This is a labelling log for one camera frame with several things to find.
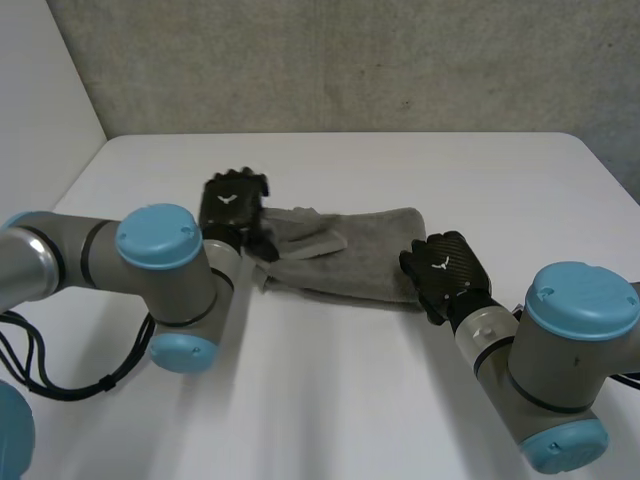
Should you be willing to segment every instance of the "white table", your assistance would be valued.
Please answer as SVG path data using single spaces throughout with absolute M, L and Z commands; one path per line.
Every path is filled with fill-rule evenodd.
M 640 208 L 563 134 L 122 137 L 102 148 L 57 211 L 121 219 L 169 202 L 195 214 L 203 182 L 244 165 L 267 174 L 272 206 L 413 206 L 428 232 L 460 230 L 509 307 L 554 261 L 640 279 Z M 27 394 L 38 443 L 26 477 L 543 478 L 519 455 L 448 327 L 424 315 L 262 295 L 245 267 L 210 372 L 186 377 L 146 362 L 121 388 L 78 404 Z M 69 289 L 20 311 L 47 340 L 51 377 L 81 386 L 121 362 L 145 307 Z M 608 381 L 594 410 L 609 451 L 562 478 L 637 478 L 640 393 Z

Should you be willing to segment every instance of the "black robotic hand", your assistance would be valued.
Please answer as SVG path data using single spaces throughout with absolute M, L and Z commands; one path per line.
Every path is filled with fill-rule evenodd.
M 204 186 L 200 228 L 205 231 L 212 225 L 225 225 L 238 231 L 253 229 L 260 223 L 262 197 L 268 196 L 267 177 L 250 168 L 216 173 Z
M 442 325 L 449 320 L 455 330 L 467 314 L 496 305 L 491 281 L 460 233 L 430 235 L 426 242 L 414 240 L 411 249 L 400 254 L 400 268 L 416 287 L 431 323 Z
M 278 250 L 260 226 L 262 197 L 269 196 L 267 177 L 250 168 L 216 173 L 204 186 L 198 223 L 204 238 L 224 240 L 240 251 L 249 246 L 275 261 Z

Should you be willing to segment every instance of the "black wire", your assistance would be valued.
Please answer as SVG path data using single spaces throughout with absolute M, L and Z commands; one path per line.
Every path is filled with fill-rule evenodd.
M 22 315 L 12 311 L 0 314 L 0 323 L 15 325 L 22 328 L 27 333 L 29 342 L 27 358 L 24 365 L 22 365 L 15 354 L 13 347 L 11 347 L 11 343 L 7 340 L 4 334 L 0 332 L 0 343 L 5 348 L 9 357 L 7 358 L 5 352 L 0 350 L 0 361 L 4 364 L 9 374 L 18 383 L 27 387 L 31 392 L 52 400 L 63 402 L 84 400 L 114 388 L 117 382 L 126 377 L 140 362 L 155 330 L 155 321 L 153 320 L 153 317 L 151 317 L 151 314 L 147 314 L 140 326 L 131 351 L 115 372 L 111 375 L 106 375 L 93 385 L 68 389 L 59 387 L 49 379 L 45 364 L 45 342 L 36 327 L 31 325 Z M 40 377 L 42 384 L 33 380 L 31 377 L 34 355 L 36 357 L 38 376 Z
M 616 382 L 620 382 L 624 385 L 626 385 L 627 387 L 631 387 L 631 388 L 635 388 L 636 390 L 640 390 L 640 383 L 627 378 L 626 376 L 623 375 L 611 375 L 610 378 L 613 378 Z

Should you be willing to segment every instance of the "gray concrete wall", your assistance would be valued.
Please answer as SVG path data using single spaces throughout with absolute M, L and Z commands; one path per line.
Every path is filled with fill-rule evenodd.
M 640 199 L 638 0 L 48 3 L 110 137 L 561 131 Z

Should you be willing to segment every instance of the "gray towel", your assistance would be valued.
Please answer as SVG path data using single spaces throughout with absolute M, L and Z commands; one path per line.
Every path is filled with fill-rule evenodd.
M 256 282 L 324 294 L 394 303 L 417 302 L 398 255 L 425 239 L 413 208 L 364 215 L 321 215 L 313 209 L 266 209 L 265 228 L 280 260 L 257 259 Z

